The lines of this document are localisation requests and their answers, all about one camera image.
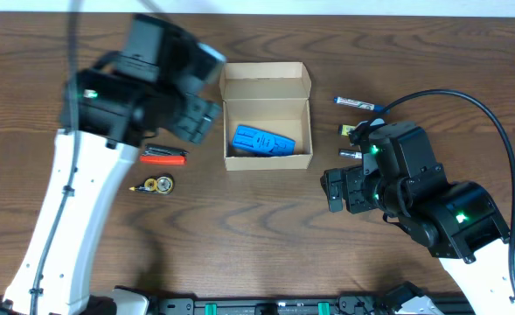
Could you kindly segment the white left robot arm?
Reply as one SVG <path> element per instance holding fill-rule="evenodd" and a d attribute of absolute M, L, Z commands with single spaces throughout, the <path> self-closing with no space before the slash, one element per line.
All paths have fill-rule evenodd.
<path fill-rule="evenodd" d="M 31 242 L 0 296 L 0 314 L 151 314 L 132 289 L 90 291 L 95 253 L 117 190 L 159 130 L 198 144 L 220 113 L 200 91 L 226 58 L 181 27 L 134 16 L 126 44 L 73 71 L 52 173 Z"/>

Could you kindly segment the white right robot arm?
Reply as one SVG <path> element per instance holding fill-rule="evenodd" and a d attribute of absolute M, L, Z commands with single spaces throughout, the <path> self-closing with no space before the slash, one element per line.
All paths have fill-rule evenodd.
<path fill-rule="evenodd" d="M 373 209 L 426 248 L 477 314 L 515 314 L 509 271 L 511 231 L 490 194 L 472 181 L 450 183 L 428 136 L 414 122 L 368 128 L 362 164 L 324 172 L 332 212 Z"/>

